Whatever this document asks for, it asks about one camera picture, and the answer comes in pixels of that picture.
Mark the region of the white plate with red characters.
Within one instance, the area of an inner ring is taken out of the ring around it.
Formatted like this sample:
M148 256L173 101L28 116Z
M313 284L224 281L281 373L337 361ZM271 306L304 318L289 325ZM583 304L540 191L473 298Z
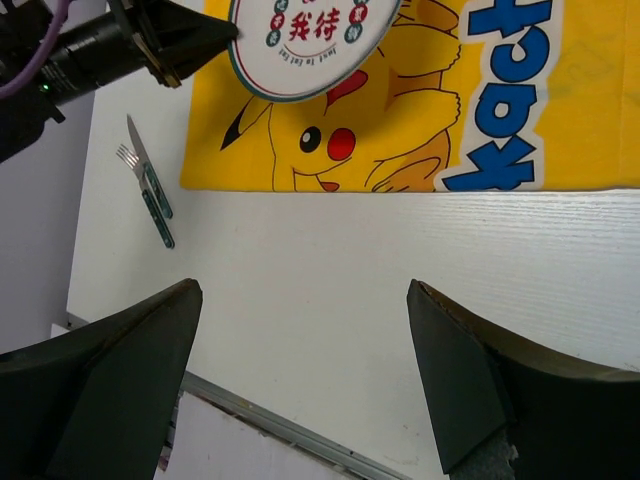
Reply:
M233 1L232 68L252 94L269 101L313 98L371 55L400 6L394 0Z

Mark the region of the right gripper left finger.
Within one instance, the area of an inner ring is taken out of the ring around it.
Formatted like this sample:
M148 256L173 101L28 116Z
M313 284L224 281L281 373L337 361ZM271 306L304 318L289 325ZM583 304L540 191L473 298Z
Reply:
M199 283L185 279L2 354L2 478L153 478L202 304Z

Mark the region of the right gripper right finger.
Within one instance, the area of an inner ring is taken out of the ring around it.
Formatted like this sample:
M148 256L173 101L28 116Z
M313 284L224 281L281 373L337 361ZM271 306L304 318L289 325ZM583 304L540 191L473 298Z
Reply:
M639 375L533 342L421 281L410 330L452 479L635 479Z

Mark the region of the yellow printed cloth napkin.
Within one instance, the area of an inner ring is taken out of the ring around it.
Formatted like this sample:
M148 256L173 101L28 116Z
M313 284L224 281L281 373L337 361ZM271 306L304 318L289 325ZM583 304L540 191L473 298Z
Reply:
M186 189L402 193L639 184L635 1L399 1L369 57L299 102L229 50L196 75Z

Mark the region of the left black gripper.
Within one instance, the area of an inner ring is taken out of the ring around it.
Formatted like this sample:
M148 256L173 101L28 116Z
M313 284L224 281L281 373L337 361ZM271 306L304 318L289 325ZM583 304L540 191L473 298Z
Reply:
M57 34L46 60L1 98L1 158L34 144L45 124L65 120L60 107L145 68L177 88L223 53L239 31L173 1L110 1L110 11ZM33 59L54 19L44 1L1 3L1 85Z

